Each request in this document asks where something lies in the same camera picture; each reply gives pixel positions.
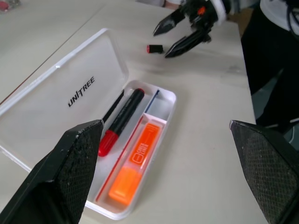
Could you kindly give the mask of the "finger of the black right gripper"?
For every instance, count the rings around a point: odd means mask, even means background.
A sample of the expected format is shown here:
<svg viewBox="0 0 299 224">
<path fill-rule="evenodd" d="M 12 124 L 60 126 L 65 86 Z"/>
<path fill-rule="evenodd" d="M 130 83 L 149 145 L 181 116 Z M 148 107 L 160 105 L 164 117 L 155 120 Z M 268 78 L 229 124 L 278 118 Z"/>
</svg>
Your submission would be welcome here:
<svg viewBox="0 0 299 224">
<path fill-rule="evenodd" d="M 185 19 L 185 14 L 180 6 L 178 9 L 173 11 L 171 14 L 163 18 L 156 26 L 153 32 L 153 36 L 162 35 L 177 26 L 182 20 Z"/>
<path fill-rule="evenodd" d="M 211 28 L 200 29 L 193 32 L 189 36 L 181 38 L 170 47 L 164 57 L 174 58 L 177 56 L 181 56 L 182 54 L 188 52 L 202 42 L 210 42 L 211 37 L 209 33 L 211 32 L 211 30 Z"/>
</svg>

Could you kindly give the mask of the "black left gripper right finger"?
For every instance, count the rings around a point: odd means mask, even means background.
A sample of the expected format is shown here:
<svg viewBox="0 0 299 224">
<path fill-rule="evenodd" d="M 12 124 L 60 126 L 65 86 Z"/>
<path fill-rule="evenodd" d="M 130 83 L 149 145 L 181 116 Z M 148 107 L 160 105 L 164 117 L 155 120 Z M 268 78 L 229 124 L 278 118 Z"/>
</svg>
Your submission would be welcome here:
<svg viewBox="0 0 299 224">
<path fill-rule="evenodd" d="M 299 153 L 282 134 L 232 120 L 234 138 L 247 184 L 267 222 L 299 222 Z"/>
</svg>

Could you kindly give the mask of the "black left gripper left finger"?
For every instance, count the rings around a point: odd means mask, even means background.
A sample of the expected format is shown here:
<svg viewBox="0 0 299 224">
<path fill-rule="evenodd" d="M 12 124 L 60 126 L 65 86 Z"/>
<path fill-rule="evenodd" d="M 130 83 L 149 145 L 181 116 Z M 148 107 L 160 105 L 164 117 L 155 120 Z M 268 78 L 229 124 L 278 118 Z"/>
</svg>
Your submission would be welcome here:
<svg viewBox="0 0 299 224">
<path fill-rule="evenodd" d="M 103 121 L 77 125 L 32 169 L 0 213 L 2 224 L 77 224 L 93 181 Z"/>
</svg>

